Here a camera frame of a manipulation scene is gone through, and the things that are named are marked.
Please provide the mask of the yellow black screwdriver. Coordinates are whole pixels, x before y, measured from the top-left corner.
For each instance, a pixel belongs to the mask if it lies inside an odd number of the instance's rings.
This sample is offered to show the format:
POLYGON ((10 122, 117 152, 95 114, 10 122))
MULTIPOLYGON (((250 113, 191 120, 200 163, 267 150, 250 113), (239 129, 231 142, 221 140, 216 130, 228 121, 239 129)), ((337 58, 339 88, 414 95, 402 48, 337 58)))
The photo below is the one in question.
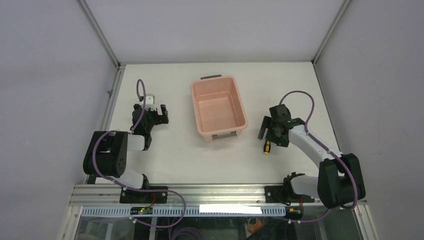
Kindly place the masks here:
POLYGON ((266 140, 263 146, 263 153, 265 155, 269 155, 271 152, 271 142, 269 140, 266 140))

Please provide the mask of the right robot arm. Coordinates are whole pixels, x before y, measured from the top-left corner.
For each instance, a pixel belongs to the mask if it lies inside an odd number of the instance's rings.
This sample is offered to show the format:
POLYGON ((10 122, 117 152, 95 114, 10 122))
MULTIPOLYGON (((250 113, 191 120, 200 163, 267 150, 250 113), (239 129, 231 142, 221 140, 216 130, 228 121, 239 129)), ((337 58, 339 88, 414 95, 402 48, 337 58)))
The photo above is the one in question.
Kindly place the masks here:
POLYGON ((269 112, 258 133, 258 139, 265 140, 264 154, 270 154, 272 144, 284 148, 294 145, 317 166, 318 176, 292 172, 282 184, 264 188, 266 202, 289 206, 312 197, 328 209, 348 209, 365 198, 360 161, 355 154, 332 150, 314 135, 306 121, 293 118, 285 104, 275 105, 269 112))

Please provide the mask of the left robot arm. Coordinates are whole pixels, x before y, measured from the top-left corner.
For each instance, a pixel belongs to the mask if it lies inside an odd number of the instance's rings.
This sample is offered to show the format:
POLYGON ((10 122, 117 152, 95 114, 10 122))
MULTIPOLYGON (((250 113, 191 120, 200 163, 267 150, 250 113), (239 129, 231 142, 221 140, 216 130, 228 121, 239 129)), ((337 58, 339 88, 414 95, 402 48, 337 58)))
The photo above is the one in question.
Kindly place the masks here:
POLYGON ((136 172, 127 164, 127 153, 147 151, 152 142, 154 126, 168 124, 166 105, 160 108, 135 104, 130 131, 95 131, 90 140, 84 160, 83 171, 87 175, 104 178, 131 190, 131 197, 145 203, 151 196, 150 184, 145 174, 136 172))

